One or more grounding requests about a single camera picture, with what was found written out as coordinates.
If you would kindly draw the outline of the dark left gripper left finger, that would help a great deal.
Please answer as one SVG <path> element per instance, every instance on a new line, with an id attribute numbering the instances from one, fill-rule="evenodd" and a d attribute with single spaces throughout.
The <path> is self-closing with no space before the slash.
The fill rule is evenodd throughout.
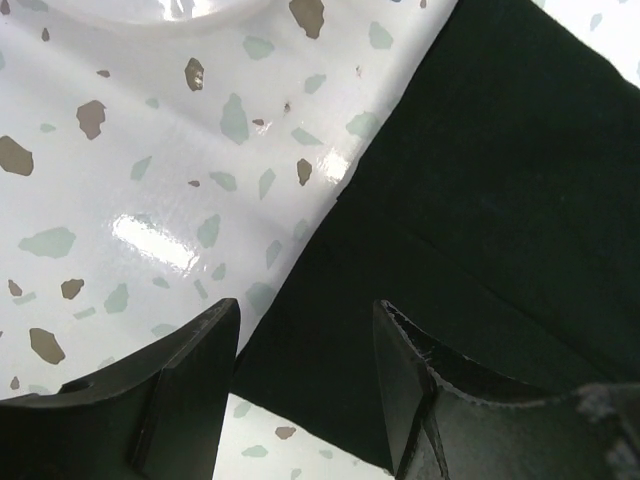
<path id="1" fill-rule="evenodd" d="M 222 299 L 55 394 L 2 401 L 2 478 L 212 478 L 239 329 Z"/>

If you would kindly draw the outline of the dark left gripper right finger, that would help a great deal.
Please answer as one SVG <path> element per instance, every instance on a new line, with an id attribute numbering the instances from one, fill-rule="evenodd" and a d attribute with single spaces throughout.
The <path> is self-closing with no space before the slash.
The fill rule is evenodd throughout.
<path id="1" fill-rule="evenodd" d="M 374 351 L 397 479 L 636 479 L 639 386 L 546 393 L 459 354 L 387 301 Z"/>

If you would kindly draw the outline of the black t shirt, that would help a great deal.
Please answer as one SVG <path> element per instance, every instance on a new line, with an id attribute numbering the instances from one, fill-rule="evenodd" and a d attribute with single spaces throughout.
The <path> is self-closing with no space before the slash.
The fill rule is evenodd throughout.
<path id="1" fill-rule="evenodd" d="M 456 5 L 234 394 L 389 467 L 378 300 L 550 392 L 638 379 L 639 92 L 534 3 Z"/>

